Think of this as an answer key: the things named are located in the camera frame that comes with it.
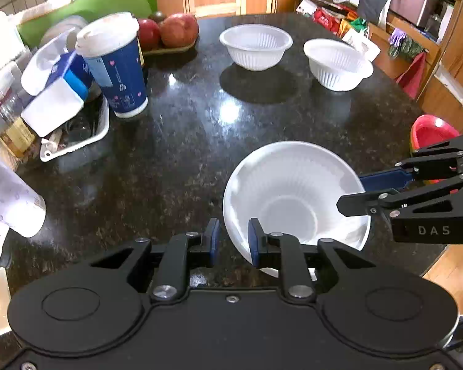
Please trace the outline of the white plastic tray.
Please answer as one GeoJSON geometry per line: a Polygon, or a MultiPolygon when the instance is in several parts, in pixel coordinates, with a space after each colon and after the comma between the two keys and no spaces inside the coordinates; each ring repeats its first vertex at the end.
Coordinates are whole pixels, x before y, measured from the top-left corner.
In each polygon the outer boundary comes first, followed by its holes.
{"type": "Polygon", "coordinates": [[[105,97],[86,103],[73,118],[41,140],[40,160],[48,162],[100,141],[108,134],[109,107],[105,97]]]}

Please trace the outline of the green cutting board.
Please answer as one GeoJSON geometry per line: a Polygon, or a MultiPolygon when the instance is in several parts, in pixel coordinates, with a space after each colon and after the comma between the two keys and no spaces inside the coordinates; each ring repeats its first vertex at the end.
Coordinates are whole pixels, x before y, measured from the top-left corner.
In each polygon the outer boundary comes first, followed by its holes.
{"type": "Polygon", "coordinates": [[[72,15],[93,22],[118,12],[130,12],[137,18],[144,18],[156,9],[156,0],[47,0],[15,14],[13,19],[22,41],[35,47],[50,27],[72,15]]]}

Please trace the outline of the red hanging cloth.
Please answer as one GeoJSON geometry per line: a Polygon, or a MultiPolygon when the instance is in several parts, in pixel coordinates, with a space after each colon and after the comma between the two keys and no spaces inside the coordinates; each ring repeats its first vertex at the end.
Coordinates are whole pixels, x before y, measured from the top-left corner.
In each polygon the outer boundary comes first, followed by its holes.
{"type": "Polygon", "coordinates": [[[408,69],[396,78],[396,83],[411,98],[416,99],[426,71],[427,53],[417,54],[408,69]]]}

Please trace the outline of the purple rubber glove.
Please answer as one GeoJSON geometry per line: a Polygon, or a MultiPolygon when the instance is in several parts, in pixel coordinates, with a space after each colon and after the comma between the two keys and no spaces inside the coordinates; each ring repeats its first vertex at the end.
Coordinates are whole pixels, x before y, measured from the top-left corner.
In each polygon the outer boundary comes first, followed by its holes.
{"type": "Polygon", "coordinates": [[[406,39],[407,34],[399,28],[394,28],[390,35],[389,44],[394,48],[399,48],[402,42],[406,39]]]}

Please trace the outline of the red apple right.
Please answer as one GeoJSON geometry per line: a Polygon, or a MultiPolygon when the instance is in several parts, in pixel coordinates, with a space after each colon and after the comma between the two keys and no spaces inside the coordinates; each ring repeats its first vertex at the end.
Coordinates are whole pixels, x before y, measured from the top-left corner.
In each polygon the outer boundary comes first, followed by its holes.
{"type": "Polygon", "coordinates": [[[172,14],[160,24],[160,33],[167,48],[182,48],[195,42],[199,25],[193,14],[172,14]]]}

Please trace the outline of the white paper shopping bag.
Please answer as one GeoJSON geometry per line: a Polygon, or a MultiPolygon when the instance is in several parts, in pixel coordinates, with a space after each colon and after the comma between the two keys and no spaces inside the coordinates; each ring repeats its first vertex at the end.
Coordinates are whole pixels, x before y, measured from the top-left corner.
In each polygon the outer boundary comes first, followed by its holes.
{"type": "Polygon", "coordinates": [[[373,62],[381,52],[375,43],[367,39],[363,34],[357,33],[353,28],[348,30],[342,40],[370,62],[373,62]]]}

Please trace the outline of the red snack bag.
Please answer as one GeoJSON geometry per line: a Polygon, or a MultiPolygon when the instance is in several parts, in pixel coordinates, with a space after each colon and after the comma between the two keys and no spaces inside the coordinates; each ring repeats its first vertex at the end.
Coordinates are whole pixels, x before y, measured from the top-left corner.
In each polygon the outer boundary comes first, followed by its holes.
{"type": "Polygon", "coordinates": [[[351,29],[350,23],[345,19],[339,19],[328,10],[320,7],[316,8],[313,21],[340,38],[342,38],[351,29]]]}

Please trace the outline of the red apple left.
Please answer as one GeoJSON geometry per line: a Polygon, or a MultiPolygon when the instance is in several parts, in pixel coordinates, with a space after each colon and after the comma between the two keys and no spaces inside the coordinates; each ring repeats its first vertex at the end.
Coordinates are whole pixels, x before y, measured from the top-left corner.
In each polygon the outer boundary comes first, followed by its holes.
{"type": "Polygon", "coordinates": [[[150,51],[158,48],[161,42],[161,31],[157,22],[148,18],[140,18],[138,23],[140,26],[138,38],[142,50],[150,51]]]}

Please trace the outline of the red apple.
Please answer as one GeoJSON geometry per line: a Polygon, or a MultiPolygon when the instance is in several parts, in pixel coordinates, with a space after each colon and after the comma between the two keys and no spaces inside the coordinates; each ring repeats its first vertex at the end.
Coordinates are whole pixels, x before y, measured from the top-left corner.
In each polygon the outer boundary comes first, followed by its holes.
{"type": "Polygon", "coordinates": [[[195,42],[199,25],[193,14],[172,14],[160,24],[160,33],[167,48],[182,48],[195,42]]]}
{"type": "Polygon", "coordinates": [[[142,50],[150,51],[158,48],[161,42],[161,31],[157,22],[148,18],[140,18],[138,23],[140,26],[138,38],[142,50]]]}

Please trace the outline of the blue white tissue pack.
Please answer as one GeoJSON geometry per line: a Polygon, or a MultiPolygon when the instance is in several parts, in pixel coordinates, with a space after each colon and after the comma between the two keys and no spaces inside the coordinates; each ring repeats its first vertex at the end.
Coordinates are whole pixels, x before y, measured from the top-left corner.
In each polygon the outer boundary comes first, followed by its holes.
{"type": "Polygon", "coordinates": [[[54,62],[35,54],[21,77],[32,97],[21,118],[38,136],[50,134],[83,108],[93,81],[88,64],[74,51],[54,62]]]}

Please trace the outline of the white ribbed bowl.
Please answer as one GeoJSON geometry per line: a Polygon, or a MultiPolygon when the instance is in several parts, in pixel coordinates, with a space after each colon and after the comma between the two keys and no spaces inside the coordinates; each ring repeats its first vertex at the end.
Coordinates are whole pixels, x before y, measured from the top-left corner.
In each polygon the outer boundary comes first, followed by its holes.
{"type": "Polygon", "coordinates": [[[219,40],[236,65],[254,72],[276,66],[294,44],[287,32],[264,24],[227,28],[220,34],[219,40]]]}
{"type": "Polygon", "coordinates": [[[303,45],[303,52],[314,78],[331,91],[351,91],[374,72],[369,60],[338,40],[310,39],[303,45]]]}
{"type": "Polygon", "coordinates": [[[304,245],[331,238],[362,250],[369,216],[346,217],[337,209],[342,195],[364,192],[355,171],[337,154],[302,141],[276,142],[249,154],[232,172],[223,197],[228,236],[251,258],[248,221],[265,232],[296,236],[304,245]]]}

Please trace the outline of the blue paper coffee cup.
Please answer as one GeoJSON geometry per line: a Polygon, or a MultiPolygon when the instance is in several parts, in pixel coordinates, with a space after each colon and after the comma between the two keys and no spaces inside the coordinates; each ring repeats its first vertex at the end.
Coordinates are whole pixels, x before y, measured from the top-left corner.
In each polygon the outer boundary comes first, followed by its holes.
{"type": "Polygon", "coordinates": [[[109,14],[77,34],[81,55],[103,96],[122,119],[132,118],[148,104],[138,40],[140,25],[129,12],[109,14]]]}

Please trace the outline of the fruit tray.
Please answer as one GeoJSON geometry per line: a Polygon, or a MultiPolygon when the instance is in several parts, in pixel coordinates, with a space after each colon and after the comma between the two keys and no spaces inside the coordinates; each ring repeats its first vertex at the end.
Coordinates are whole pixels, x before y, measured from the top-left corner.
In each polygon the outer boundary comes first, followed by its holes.
{"type": "Polygon", "coordinates": [[[197,40],[198,39],[195,39],[192,43],[185,45],[183,47],[180,47],[180,48],[160,47],[160,48],[154,48],[148,51],[143,51],[143,56],[184,53],[194,48],[197,40]]]}

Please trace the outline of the clear glass jar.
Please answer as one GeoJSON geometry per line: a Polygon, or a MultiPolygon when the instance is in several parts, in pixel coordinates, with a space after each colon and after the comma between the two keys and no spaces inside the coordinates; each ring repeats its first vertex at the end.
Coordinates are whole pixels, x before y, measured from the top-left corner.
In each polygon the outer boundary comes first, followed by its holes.
{"type": "Polygon", "coordinates": [[[17,158],[22,159],[35,141],[35,133],[21,117],[24,109],[31,102],[31,96],[23,88],[13,91],[0,102],[0,142],[17,158]]]}

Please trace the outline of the magenta plastic plate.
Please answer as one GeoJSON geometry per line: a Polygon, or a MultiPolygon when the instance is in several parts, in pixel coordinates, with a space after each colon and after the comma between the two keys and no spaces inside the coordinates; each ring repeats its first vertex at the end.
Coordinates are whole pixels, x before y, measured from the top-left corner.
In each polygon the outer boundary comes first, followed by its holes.
{"type": "Polygon", "coordinates": [[[460,136],[460,132],[443,119],[432,114],[420,115],[411,127],[414,150],[460,136]]]}

